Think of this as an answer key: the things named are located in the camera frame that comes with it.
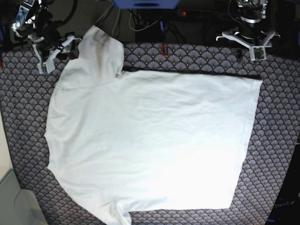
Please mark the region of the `red table clamp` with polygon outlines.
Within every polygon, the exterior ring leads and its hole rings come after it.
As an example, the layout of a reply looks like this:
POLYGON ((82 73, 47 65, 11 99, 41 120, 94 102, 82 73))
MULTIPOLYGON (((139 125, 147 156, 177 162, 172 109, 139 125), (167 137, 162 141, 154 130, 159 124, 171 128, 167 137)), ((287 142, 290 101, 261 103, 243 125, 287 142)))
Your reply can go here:
POLYGON ((167 56, 169 55, 169 50, 168 50, 168 46, 167 46, 167 45, 163 45, 163 46, 161 47, 161 50, 162 50, 162 55, 163 55, 164 57, 167 57, 167 56))

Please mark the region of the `black box behind table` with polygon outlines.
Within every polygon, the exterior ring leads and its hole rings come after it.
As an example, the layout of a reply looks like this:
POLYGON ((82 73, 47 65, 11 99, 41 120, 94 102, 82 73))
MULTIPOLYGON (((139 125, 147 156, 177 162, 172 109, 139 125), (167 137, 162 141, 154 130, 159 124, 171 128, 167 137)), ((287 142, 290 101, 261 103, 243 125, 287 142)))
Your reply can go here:
POLYGON ((134 25, 135 41, 138 43, 161 43, 164 41, 164 32, 160 20, 147 19, 134 25))

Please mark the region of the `blue box overhead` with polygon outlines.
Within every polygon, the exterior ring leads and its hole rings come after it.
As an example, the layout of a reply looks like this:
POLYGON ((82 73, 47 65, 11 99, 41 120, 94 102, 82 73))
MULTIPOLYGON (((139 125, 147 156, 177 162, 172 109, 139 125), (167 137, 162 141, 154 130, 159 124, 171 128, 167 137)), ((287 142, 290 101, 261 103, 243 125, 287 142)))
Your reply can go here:
POLYGON ((179 0, 114 0, 120 9, 174 9, 179 0))

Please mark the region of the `black power strip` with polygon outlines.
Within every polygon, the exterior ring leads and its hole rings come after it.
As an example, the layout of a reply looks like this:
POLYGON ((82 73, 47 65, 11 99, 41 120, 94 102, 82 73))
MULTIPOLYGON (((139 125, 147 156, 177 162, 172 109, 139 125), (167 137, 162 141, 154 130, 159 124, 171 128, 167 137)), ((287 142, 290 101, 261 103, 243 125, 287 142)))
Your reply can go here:
POLYGON ((178 16, 181 17, 210 17, 218 15, 217 11, 199 9, 177 9, 178 16))

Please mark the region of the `black case OpenArm label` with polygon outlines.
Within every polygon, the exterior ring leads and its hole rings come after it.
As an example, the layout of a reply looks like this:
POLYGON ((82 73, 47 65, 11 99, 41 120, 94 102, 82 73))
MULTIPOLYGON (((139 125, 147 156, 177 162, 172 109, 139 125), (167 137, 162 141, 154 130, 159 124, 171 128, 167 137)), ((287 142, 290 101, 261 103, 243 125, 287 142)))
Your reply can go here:
POLYGON ((300 145, 297 144, 267 225, 298 225, 300 223, 300 145))

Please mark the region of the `white T-shirt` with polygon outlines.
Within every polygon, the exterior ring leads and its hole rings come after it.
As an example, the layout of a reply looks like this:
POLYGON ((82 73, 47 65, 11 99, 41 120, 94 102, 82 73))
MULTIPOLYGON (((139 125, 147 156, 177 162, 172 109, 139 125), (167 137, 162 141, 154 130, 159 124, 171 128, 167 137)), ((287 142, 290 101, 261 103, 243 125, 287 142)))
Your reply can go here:
POLYGON ((253 131, 262 81, 123 71, 124 47, 96 26, 55 84, 48 169, 107 225, 130 212, 227 209, 253 131))

